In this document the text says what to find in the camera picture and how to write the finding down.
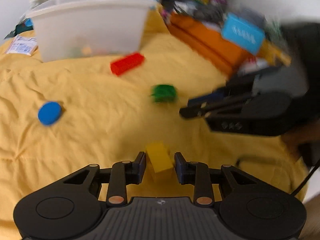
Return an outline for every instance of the plastic bin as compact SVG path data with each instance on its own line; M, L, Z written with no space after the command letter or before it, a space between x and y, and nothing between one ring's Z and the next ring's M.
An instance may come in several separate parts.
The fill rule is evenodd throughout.
M49 0L27 13L43 62L139 49L154 0Z

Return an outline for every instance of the yellow bedsheet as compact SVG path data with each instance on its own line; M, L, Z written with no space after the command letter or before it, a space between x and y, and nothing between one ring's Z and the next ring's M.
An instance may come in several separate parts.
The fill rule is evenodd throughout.
M25 195L90 163L107 168L134 160L153 141L168 145L171 157L180 151L188 161L212 168L234 165L242 155L272 158L276 165L246 162L241 168L287 192L306 174L279 138L212 133L202 119L179 117L189 97L225 80L209 61L172 37L156 11L141 45L145 63L121 77L109 68L118 56L42 63L38 51L32 57L4 54L8 45L0 47L0 239L20 238L12 212ZM159 83L173 84L179 102L154 104L150 88ZM60 102L65 112L56 124L44 127L37 112L50 100ZM154 184L148 170L141 185L127 188L129 197L193 193L192 186L181 186L176 179ZM105 195L104 187L101 199Z

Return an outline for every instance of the white label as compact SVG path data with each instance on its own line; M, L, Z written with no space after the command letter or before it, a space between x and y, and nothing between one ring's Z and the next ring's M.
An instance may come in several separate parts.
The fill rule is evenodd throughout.
M9 48L6 51L8 53L19 53L31 56L37 47L37 41L35 37L28 38L17 35L11 42Z
M233 25L232 31L233 31L234 34L244 38L246 41L249 41L252 44L256 44L254 36L252 34L246 32L245 30L241 30L237 26Z

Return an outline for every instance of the black cable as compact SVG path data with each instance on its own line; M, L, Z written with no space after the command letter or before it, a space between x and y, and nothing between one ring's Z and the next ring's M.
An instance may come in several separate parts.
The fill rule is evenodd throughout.
M320 159L317 161L316 165L313 167L312 171L308 174L308 176L306 176L303 182L301 182L301 184L291 193L291 195L293 196L297 195L319 167L320 167Z

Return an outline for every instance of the pile of toys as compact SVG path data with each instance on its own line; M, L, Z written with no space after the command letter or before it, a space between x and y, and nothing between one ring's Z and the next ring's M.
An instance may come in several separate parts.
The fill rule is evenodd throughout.
M143 65L145 57L138 52L126 55L110 63L110 70L116 76ZM154 103L173 103L177 100L177 90L170 84L159 84L151 88ZM46 102L38 111L38 119L44 126L55 124L64 112L59 102Z
M170 33L227 76L283 64L291 58L276 23L229 0L159 0Z

